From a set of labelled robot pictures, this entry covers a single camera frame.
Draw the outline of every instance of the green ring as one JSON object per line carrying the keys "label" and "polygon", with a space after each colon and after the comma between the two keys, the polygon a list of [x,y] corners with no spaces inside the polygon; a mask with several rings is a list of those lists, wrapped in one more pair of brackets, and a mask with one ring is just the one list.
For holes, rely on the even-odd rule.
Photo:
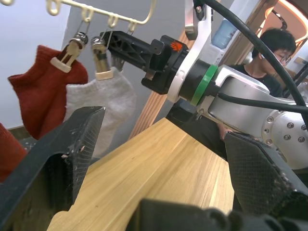
{"label": "green ring", "polygon": [[218,66],[216,65],[211,65],[208,70],[206,71],[205,75],[203,76],[201,82],[199,83],[196,91],[193,94],[192,100],[191,100],[191,104],[193,106],[197,106],[197,104],[199,103],[203,93],[205,92],[209,82],[211,81],[211,79],[213,78],[214,74],[217,71]]}

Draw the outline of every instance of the orange label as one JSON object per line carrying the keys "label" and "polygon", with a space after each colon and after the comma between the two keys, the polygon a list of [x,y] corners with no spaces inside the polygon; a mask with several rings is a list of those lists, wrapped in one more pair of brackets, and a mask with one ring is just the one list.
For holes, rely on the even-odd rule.
{"label": "orange label", "polygon": [[174,51],[177,51],[179,52],[181,49],[182,49],[183,45],[177,41],[174,41],[171,43],[171,48],[174,50]]}

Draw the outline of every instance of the black hair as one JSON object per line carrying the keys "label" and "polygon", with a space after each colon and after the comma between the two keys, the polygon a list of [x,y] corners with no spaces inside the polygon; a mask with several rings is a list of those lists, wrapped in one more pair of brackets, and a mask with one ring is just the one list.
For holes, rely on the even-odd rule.
{"label": "black hair", "polygon": [[[268,46],[268,48],[275,52],[277,50],[286,50],[292,54],[296,50],[296,43],[294,36],[287,30],[272,28],[266,30],[260,39]],[[252,58],[257,57],[259,51],[254,48],[252,51]]]}

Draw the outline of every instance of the red sock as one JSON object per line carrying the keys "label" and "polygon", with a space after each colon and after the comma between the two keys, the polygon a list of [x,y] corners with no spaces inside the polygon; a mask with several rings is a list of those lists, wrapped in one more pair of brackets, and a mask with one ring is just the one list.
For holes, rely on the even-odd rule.
{"label": "red sock", "polygon": [[18,140],[0,123],[0,182],[4,182],[25,155]]}
{"label": "red sock", "polygon": [[88,82],[87,71],[80,62],[74,61],[69,73],[50,63],[60,53],[38,46],[34,65],[25,74],[9,77],[19,99],[24,126],[37,140],[63,122],[66,85]]}

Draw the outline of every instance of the wooden surface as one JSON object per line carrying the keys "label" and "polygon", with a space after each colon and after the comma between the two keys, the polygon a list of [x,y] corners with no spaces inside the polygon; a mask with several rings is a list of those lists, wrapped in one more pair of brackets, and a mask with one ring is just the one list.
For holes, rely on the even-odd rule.
{"label": "wooden surface", "polygon": [[124,231],[142,198],[232,209],[228,163],[162,119],[93,164],[48,231]]}
{"label": "wooden surface", "polygon": [[[194,41],[189,41],[188,38],[186,37],[185,30],[183,30],[179,38],[179,41],[185,43],[188,49],[191,49],[194,44]],[[128,140],[138,135],[140,132],[146,130],[149,126],[151,126],[154,123],[166,99],[167,95],[160,95],[154,91],[151,92],[151,95],[149,96],[149,99],[146,102]]]}

